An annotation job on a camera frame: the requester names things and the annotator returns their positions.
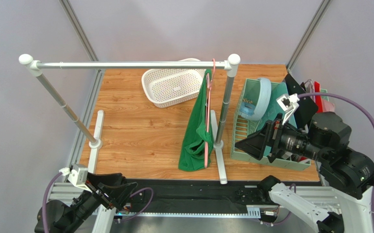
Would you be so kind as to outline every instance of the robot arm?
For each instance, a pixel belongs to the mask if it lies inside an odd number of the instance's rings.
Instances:
[[[95,175],[83,165],[73,165],[68,181],[84,191],[73,199],[71,206],[60,200],[51,200],[46,204],[50,233],[75,232],[100,205],[107,210],[122,209],[137,186],[137,183],[128,183],[121,173]],[[37,214],[36,233],[44,232],[41,216],[42,208]]]
[[[342,216],[320,208],[289,190],[274,176],[268,176],[257,186],[264,198],[279,204],[304,221],[314,232],[343,233]]]
[[[293,113],[298,107],[295,104],[298,100],[298,98],[282,96],[277,101],[285,112]],[[336,196],[340,201],[345,232],[374,232],[371,218],[374,163],[368,156],[348,147],[351,127],[343,123],[335,113],[326,112],[315,114],[309,132],[305,133],[288,124],[286,122],[288,118],[289,114],[285,115],[285,119],[278,114],[275,120],[268,120],[260,131],[237,142],[235,146],[258,160],[263,157],[266,146],[269,146],[272,148],[268,156],[271,163],[276,158],[281,158],[285,152],[320,162],[319,173],[331,187],[335,188]],[[286,192],[286,197],[283,197],[281,190],[287,191],[280,186],[274,188],[273,185],[271,190],[267,190],[272,201],[289,208],[314,230],[320,231],[321,229],[316,228],[315,224],[316,221],[322,220],[317,218],[319,215],[312,216],[315,208],[305,212],[307,206],[308,209],[312,206],[308,203],[303,203],[306,206],[299,204],[295,206],[295,203],[288,202],[291,201],[288,198],[295,198],[297,195]]]

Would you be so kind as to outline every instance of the white rack foot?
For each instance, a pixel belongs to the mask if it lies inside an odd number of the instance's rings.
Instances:
[[[104,112],[98,111],[97,122],[95,124],[94,138],[97,140],[95,143],[89,142],[91,153],[89,155],[88,172],[95,173],[97,167],[98,153],[102,147],[101,134],[103,126]]]
[[[213,137],[216,139],[217,135],[217,120],[216,120],[216,112],[214,110],[210,111],[211,117],[211,128],[213,129]],[[226,175],[226,168],[224,167],[224,159],[223,159],[223,140],[220,141],[220,145],[213,145],[214,151],[216,152],[216,160],[217,160],[217,168],[219,169],[219,177],[221,184],[227,184],[227,175]]]

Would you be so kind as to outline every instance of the black panel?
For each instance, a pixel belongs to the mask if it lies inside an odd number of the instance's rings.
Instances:
[[[263,203],[243,197],[241,191],[245,185],[257,185],[259,182],[229,181],[175,181],[175,180],[132,180],[137,182],[137,189],[151,187],[154,198],[146,212],[153,213],[208,213],[208,214],[244,214],[246,204]],[[321,186],[320,182],[296,182],[297,186]],[[132,200],[132,211],[141,210],[150,198],[150,191]]]
[[[288,88],[289,95],[303,94],[306,93],[302,87],[295,81],[295,79],[287,74],[285,77],[286,86]],[[293,114],[295,116],[296,126],[298,129],[302,129],[312,119],[312,116],[318,111],[318,106],[311,98],[303,98],[298,101],[299,108]]]

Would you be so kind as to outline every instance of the red object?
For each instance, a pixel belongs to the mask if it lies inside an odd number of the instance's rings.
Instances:
[[[321,92],[321,85],[319,84],[319,82],[314,82],[313,85],[315,87],[315,92]],[[320,96],[315,96],[315,103],[318,106],[317,113],[322,113],[323,112],[322,98]]]

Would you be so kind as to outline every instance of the white bracket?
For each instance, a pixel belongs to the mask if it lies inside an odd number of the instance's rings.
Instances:
[[[217,137],[217,120],[216,112],[214,110],[210,111],[211,116],[211,128],[213,130],[213,137]],[[227,175],[226,168],[224,167],[224,158],[223,158],[223,140],[220,141],[220,146],[213,145],[214,151],[216,152],[217,168],[219,169],[219,178],[221,184],[227,184]]]
[[[90,173],[95,173],[95,168],[97,167],[98,154],[102,147],[101,134],[103,119],[105,113],[103,110],[98,111],[97,121],[95,123],[94,138],[97,140],[95,143],[89,142],[89,147],[91,147],[91,153],[89,155],[88,171]]]
[[[285,116],[283,117],[282,125],[284,125],[289,118],[295,113],[296,109],[298,109],[299,98],[297,94],[288,95],[283,94],[279,98],[276,99],[279,106],[285,111]]]
[[[92,192],[85,184],[87,175],[87,167],[81,164],[74,164],[70,174],[68,175],[68,181],[77,188]]]

